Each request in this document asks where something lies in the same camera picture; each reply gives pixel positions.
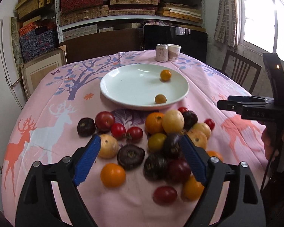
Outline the person's right hand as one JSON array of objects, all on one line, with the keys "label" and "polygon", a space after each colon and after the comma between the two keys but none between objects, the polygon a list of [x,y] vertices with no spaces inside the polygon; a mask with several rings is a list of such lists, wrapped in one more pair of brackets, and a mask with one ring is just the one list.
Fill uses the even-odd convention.
[{"label": "person's right hand", "polygon": [[262,133],[262,142],[264,144],[264,150],[265,150],[265,157],[267,160],[270,159],[272,153],[273,153],[273,146],[271,145],[271,139],[270,139],[270,136],[267,132],[267,129],[265,129]]}]

